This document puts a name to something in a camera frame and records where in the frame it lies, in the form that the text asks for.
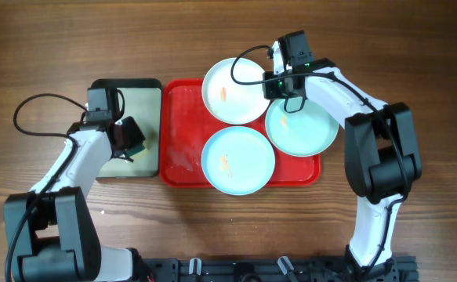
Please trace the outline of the white plate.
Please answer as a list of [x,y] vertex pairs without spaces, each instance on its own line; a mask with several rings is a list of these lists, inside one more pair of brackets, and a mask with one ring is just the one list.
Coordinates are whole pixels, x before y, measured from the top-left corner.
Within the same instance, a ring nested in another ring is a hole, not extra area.
[[262,85],[239,85],[230,75],[235,58],[221,60],[205,75],[201,97],[208,112],[231,125],[243,125],[259,118],[269,107]]

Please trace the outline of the light blue plate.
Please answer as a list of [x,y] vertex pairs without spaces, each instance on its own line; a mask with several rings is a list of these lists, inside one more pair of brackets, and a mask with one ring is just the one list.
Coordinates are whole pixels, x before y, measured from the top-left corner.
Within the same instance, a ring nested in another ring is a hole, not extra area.
[[274,174],[275,165],[275,152],[268,139],[245,126],[219,130],[201,152],[205,178],[218,191],[233,196],[263,188]]

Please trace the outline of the green yellow sponge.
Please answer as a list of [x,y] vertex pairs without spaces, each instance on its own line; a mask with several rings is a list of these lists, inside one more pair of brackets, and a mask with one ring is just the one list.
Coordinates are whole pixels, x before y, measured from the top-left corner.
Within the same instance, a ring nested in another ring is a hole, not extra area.
[[140,144],[139,146],[136,146],[132,149],[130,149],[127,154],[131,158],[136,158],[139,154],[143,153],[146,150],[146,147],[143,144]]

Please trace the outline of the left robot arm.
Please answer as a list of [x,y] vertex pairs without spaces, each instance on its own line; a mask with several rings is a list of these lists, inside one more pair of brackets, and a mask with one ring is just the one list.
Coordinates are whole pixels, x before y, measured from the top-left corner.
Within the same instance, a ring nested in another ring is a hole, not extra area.
[[6,280],[136,279],[138,254],[101,245],[86,198],[100,169],[141,145],[143,133],[132,117],[125,117],[76,122],[63,137],[66,146],[48,174],[4,203]]

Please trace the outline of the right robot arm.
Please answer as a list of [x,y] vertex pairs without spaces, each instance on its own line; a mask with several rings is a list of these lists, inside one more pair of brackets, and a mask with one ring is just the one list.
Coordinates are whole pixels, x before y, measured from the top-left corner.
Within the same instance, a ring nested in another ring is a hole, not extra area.
[[412,112],[375,99],[328,59],[263,74],[269,99],[316,103],[345,131],[345,173],[357,195],[354,235],[346,260],[356,277],[387,273],[397,213],[423,172]]

